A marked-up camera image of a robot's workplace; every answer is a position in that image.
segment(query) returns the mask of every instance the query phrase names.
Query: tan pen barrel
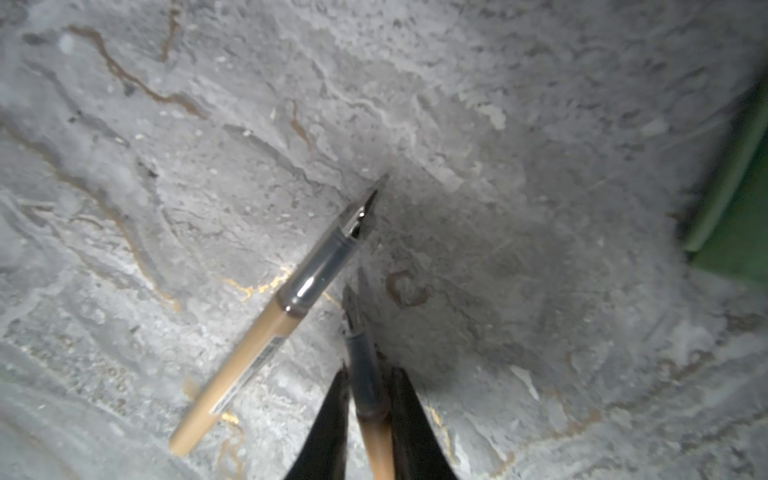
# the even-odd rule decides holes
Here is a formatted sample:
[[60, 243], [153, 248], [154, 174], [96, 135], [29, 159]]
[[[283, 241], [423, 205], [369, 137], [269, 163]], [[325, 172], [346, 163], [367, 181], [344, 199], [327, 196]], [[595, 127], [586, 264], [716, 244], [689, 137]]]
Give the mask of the tan pen barrel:
[[186, 455], [197, 445], [240, 387], [270, 359], [300, 321], [280, 306], [276, 296], [270, 300], [170, 437], [168, 448], [172, 453]]
[[392, 424], [384, 422], [360, 422], [362, 442], [366, 446], [368, 463], [373, 480], [394, 480], [395, 458], [392, 454]]

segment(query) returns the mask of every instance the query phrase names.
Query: pen barrel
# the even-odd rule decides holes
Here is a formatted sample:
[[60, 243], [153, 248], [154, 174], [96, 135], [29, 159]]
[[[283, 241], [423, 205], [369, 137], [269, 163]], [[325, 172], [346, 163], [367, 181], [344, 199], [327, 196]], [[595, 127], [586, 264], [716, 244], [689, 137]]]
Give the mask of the pen barrel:
[[175, 455], [186, 455], [216, 423], [240, 388], [274, 355], [299, 325], [274, 296], [227, 361], [205, 387], [168, 441]]
[[392, 453], [392, 423], [360, 421], [362, 443], [366, 446], [373, 480], [395, 479], [395, 456]]
[[304, 316], [352, 255], [357, 240], [334, 224], [277, 292], [280, 303], [294, 315]]

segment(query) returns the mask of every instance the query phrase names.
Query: stain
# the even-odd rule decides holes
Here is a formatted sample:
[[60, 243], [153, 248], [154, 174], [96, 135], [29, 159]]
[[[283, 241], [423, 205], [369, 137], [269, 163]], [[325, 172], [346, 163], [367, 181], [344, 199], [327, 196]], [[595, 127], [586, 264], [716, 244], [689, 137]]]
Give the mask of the stain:
[[515, 460], [516, 460], [516, 458], [515, 458], [515, 453], [514, 453], [514, 452], [508, 452], [508, 453], [507, 453], [507, 459], [506, 459], [506, 460], [504, 460], [504, 461], [502, 462], [502, 464], [501, 464], [501, 465], [499, 465], [499, 466], [496, 468], [496, 470], [494, 470], [493, 472], [491, 472], [491, 474], [490, 474], [491, 478], [498, 478], [498, 477], [500, 477], [500, 476], [504, 475], [504, 473], [507, 471], [507, 469], [509, 469], [509, 467], [511, 467], [512, 465], [514, 465], [514, 463], [515, 463]]
[[237, 451], [245, 444], [245, 430], [240, 426], [240, 420], [229, 412], [223, 413], [221, 419], [227, 426], [230, 436], [221, 444], [216, 458], [216, 468], [226, 480], [243, 480], [245, 459], [239, 457]]
[[725, 315], [728, 323], [725, 329], [730, 333], [748, 333], [753, 332], [757, 327], [765, 321], [763, 317], [752, 313], [750, 315]]
[[181, 26], [177, 20], [180, 14], [181, 10], [178, 8], [176, 0], [170, 0], [170, 10], [168, 11], [168, 36], [165, 38], [165, 41], [163, 41], [160, 48], [160, 61], [163, 63], [168, 61], [168, 52], [170, 51], [170, 47], [174, 44], [176, 30]]
[[240, 299], [240, 302], [244, 303], [246, 300], [248, 300], [253, 295], [253, 287], [252, 286], [240, 286], [238, 282], [235, 280], [232, 280], [231, 278], [224, 277], [222, 279], [224, 282], [229, 283], [231, 286], [238, 289], [240, 292], [245, 293], [245, 296]]
[[69, 25], [67, 30], [72, 34], [77, 35], [78, 37], [89, 40], [93, 46], [96, 47], [99, 55], [101, 55], [101, 57], [106, 62], [109, 72], [112, 73], [113, 76], [115, 76], [118, 80], [127, 81], [139, 87], [149, 98], [151, 98], [153, 101], [156, 101], [158, 104], [176, 104], [181, 106], [189, 114], [194, 115], [195, 117], [203, 119], [207, 117], [207, 115], [205, 115], [199, 109], [199, 107], [195, 105], [195, 102], [191, 100], [188, 95], [183, 93], [174, 93], [168, 96], [160, 95], [156, 91], [149, 88], [143, 81], [139, 80], [132, 74], [129, 74], [109, 55], [107, 46], [104, 43], [104, 38], [98, 31], [90, 27], [82, 27], [78, 25]]
[[756, 426], [758, 424], [765, 424], [763, 420], [766, 419], [768, 419], [768, 410], [761, 410], [759, 412], [754, 412], [748, 417], [731, 420], [715, 432], [702, 435], [698, 440], [681, 443], [680, 451], [682, 453], [688, 453], [704, 445], [719, 442], [727, 436], [736, 433], [736, 430], [739, 427], [750, 427]]
[[[125, 240], [125, 243], [128, 246], [128, 251], [130, 252], [131, 257], [134, 259], [134, 263], [136, 264], [136, 267], [138, 268], [139, 272], [147, 280], [147, 282], [149, 282], [149, 284], [152, 285], [152, 291], [154, 291], [155, 294], [159, 296], [161, 299], [169, 302], [174, 312], [176, 313], [180, 312], [181, 305], [179, 304], [178, 300], [176, 300], [169, 293], [165, 293], [163, 290], [161, 290], [160, 287], [157, 285], [157, 281], [152, 276], [150, 276], [149, 273], [147, 273], [147, 267], [144, 263], [144, 260], [141, 258], [141, 253], [139, 249], [136, 248], [134, 243], [131, 241], [128, 229], [126, 228], [125, 225], [123, 225], [120, 214], [114, 211], [111, 207], [109, 207], [101, 198], [97, 197], [89, 189], [87, 189], [86, 186], [83, 185], [84, 181], [81, 178], [77, 178], [70, 174], [66, 174], [60, 167], [60, 160], [58, 158], [58, 155], [54, 153], [54, 151], [48, 145], [44, 144], [43, 142], [33, 141], [25, 137], [20, 132], [20, 130], [18, 130], [10, 121], [7, 121], [3, 118], [2, 112], [0, 112], [0, 128], [4, 128], [5, 131], [8, 133], [8, 135], [16, 143], [38, 154], [42, 158], [42, 160], [46, 164], [48, 164], [51, 167], [51, 169], [54, 171], [56, 180], [74, 187], [80, 192], [88, 195], [90, 198], [92, 198], [96, 202], [96, 205], [98, 206], [99, 210], [101, 210], [101, 212], [104, 215], [106, 215], [107, 218], [109, 218], [114, 222], [114, 225], [118, 229], [118, 232], [120, 232], [120, 235]], [[66, 244], [65, 246], [69, 248], [69, 250], [72, 250], [78, 257], [80, 257], [80, 259], [83, 260], [84, 264], [88, 265], [88, 262], [85, 262], [82, 255], [79, 252], [77, 252], [74, 249], [71, 249]]]
[[674, 386], [676, 382], [684, 380], [698, 372], [701, 367], [705, 366], [715, 358], [712, 353], [704, 352], [701, 350], [695, 350], [693, 354], [697, 357], [697, 359], [681, 369], [678, 369], [677, 365], [671, 360], [664, 359], [659, 361], [657, 367], [659, 369], [666, 369], [670, 372], [669, 380], [663, 380], [655, 384], [650, 388], [650, 390], [648, 390], [647, 393], [642, 395], [637, 400], [632, 402], [611, 402], [605, 406], [605, 409], [624, 409], [628, 412], [638, 409], [656, 399], [661, 393]]
[[400, 307], [424, 305], [429, 300], [425, 287], [415, 288], [413, 273], [408, 270], [390, 273], [386, 277], [386, 292]]
[[581, 435], [587, 430], [587, 427], [600, 422], [602, 419], [603, 419], [603, 414], [600, 413], [600, 410], [598, 409], [591, 409], [589, 411], [589, 415], [587, 416], [587, 418], [580, 422], [577, 422], [569, 417], [568, 427], [566, 427], [566, 429], [562, 433], [557, 432], [554, 429], [551, 430], [549, 439], [562, 440], [562, 439], [569, 439], [569, 438], [575, 437], [576, 435]]
[[445, 436], [445, 456], [448, 457], [448, 461], [451, 465], [456, 465], [458, 461], [456, 460], [456, 455], [453, 453], [453, 445], [451, 444], [451, 436], [448, 432], [448, 427], [445, 426], [445, 423], [442, 421], [442, 417], [440, 417], [440, 414], [437, 413], [437, 410], [432, 408], [431, 406], [426, 407], [429, 411], [429, 414], [432, 416], [432, 421], [437, 425], [437, 428], [440, 429], [442, 434]]
[[184, 376], [184, 381], [181, 383], [181, 392], [191, 401], [197, 400], [200, 396], [200, 386], [192, 380], [189, 375]]
[[299, 105], [296, 103], [296, 101], [293, 101], [293, 118], [290, 120], [290, 127], [293, 129], [293, 131], [296, 132], [296, 135], [299, 135], [302, 140], [304, 140], [304, 143], [306, 144], [306, 149], [309, 151], [312, 151], [312, 144], [310, 143], [310, 139], [306, 136], [306, 132], [304, 131], [304, 127], [301, 126], [299, 121], [296, 119], [296, 116], [299, 113]]
[[250, 297], [253, 296], [254, 292], [265, 293], [267, 290], [269, 290], [270, 292], [273, 292], [284, 281], [288, 280], [288, 277], [290, 277], [290, 274], [291, 274], [290, 268], [282, 266], [280, 267], [280, 269], [283, 271], [282, 274], [276, 275], [268, 283], [260, 283], [256, 286], [241, 286], [237, 281], [227, 277], [222, 277], [222, 280], [225, 283], [229, 283], [231, 286], [235, 287], [240, 292], [245, 293], [245, 296], [242, 299], [240, 299], [240, 302], [245, 302], [246, 300], [248, 300]]
[[288, 277], [291, 274], [290, 268], [282, 266], [280, 269], [283, 271], [282, 275], [275, 276], [269, 283], [260, 283], [259, 285], [256, 285], [256, 291], [259, 293], [264, 293], [267, 290], [274, 291], [280, 284], [288, 280]]

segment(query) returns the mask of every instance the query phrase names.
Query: grey marble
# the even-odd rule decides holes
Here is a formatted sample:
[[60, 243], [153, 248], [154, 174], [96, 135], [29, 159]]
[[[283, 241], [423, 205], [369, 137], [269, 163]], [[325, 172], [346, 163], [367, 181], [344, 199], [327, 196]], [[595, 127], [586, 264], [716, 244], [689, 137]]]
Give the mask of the grey marble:
[[460, 477], [768, 477], [768, 299], [677, 242], [767, 31], [748, 0], [0, 0], [0, 478], [282, 478], [349, 271], [237, 425], [167, 438], [386, 171], [350, 267]]

